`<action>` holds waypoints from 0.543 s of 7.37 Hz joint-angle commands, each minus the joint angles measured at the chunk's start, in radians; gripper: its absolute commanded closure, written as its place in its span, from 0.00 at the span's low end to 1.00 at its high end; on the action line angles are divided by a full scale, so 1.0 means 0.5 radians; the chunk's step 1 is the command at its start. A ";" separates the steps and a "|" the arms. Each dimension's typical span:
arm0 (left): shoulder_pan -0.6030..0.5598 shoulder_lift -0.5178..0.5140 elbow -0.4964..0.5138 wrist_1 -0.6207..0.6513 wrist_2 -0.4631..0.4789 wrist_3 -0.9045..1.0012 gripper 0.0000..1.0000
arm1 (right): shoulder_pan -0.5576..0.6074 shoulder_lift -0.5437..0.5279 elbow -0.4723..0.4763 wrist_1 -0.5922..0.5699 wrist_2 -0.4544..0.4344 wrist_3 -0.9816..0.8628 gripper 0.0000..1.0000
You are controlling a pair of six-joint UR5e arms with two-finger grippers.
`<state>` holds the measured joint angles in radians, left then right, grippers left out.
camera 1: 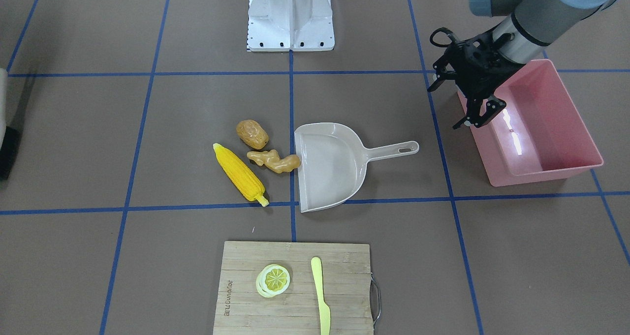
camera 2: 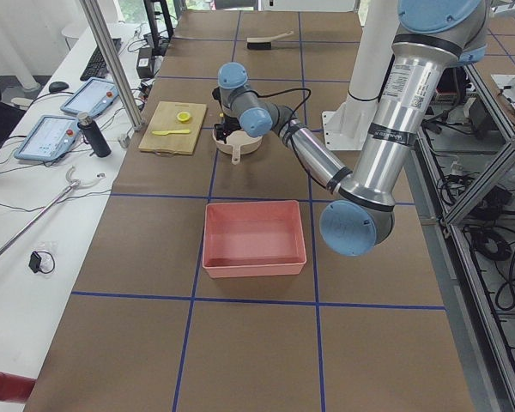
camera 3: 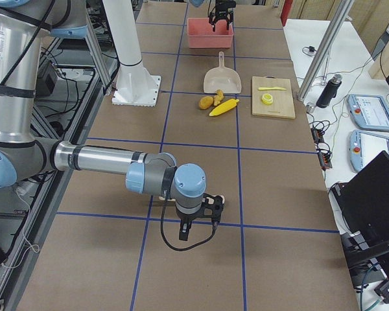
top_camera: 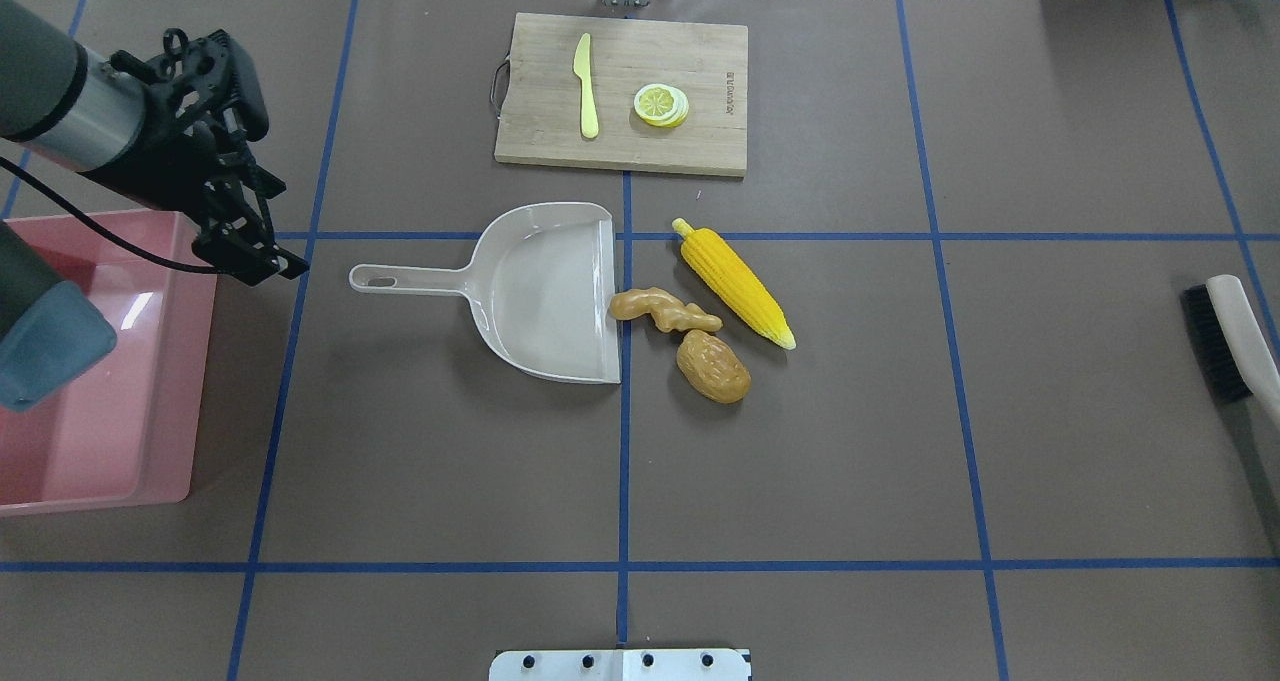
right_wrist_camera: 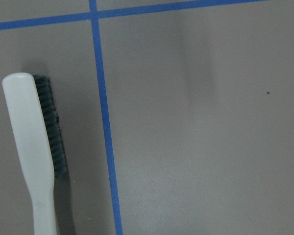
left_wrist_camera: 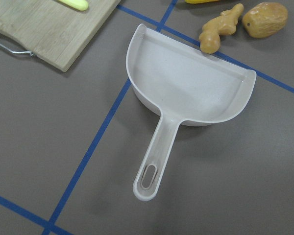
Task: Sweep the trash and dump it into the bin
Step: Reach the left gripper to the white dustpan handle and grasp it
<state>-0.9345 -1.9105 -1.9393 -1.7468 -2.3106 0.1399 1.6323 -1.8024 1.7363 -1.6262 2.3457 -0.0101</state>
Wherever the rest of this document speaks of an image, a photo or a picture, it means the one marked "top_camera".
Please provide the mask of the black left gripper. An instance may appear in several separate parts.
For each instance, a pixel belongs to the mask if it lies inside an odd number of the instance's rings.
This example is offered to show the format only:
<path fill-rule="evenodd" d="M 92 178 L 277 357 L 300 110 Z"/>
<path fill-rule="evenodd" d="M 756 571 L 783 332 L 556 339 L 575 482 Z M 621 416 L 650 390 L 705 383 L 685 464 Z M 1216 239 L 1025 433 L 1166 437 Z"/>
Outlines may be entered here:
<path fill-rule="evenodd" d="M 163 35 L 163 52 L 141 60 L 118 49 L 99 63 L 111 81 L 141 93 L 140 125 L 122 152 L 86 178 L 152 210 L 183 212 L 197 224 L 269 224 L 270 198 L 283 180 L 259 165 L 251 145 L 270 128 L 250 52 L 225 29 L 188 38 Z M 310 262 L 279 244 L 238 233 L 200 233 L 195 256 L 244 285 L 269 276 L 296 280 Z"/>

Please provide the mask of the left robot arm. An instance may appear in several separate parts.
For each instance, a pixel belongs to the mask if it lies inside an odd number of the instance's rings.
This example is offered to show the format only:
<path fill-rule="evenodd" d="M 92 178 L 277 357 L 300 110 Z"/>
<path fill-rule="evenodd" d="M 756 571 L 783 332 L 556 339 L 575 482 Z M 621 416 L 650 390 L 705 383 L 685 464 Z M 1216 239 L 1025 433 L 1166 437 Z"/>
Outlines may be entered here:
<path fill-rule="evenodd" d="M 128 242 L 17 163 L 3 169 L 133 256 L 182 274 L 257 285 L 297 279 L 308 262 L 276 242 L 269 207 L 284 180 L 251 145 L 269 113 L 250 52 L 228 31 L 163 33 L 148 60 L 97 55 L 14 0 L 1 3 L 1 133 L 134 204 L 196 227 L 195 262 Z M 26 412 L 116 346 L 116 332 L 78 285 L 3 227 L 3 407 Z"/>

